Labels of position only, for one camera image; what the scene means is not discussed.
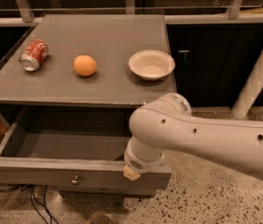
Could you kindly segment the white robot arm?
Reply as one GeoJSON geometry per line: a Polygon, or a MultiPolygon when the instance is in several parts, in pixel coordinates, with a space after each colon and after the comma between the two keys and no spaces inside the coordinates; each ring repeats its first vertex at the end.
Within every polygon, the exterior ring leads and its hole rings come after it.
{"type": "Polygon", "coordinates": [[[150,172],[165,150],[175,150],[263,180],[263,121],[245,117],[263,89],[263,50],[232,112],[234,119],[200,119],[188,101],[169,93],[137,108],[130,117],[131,139],[123,175],[150,172]]]}

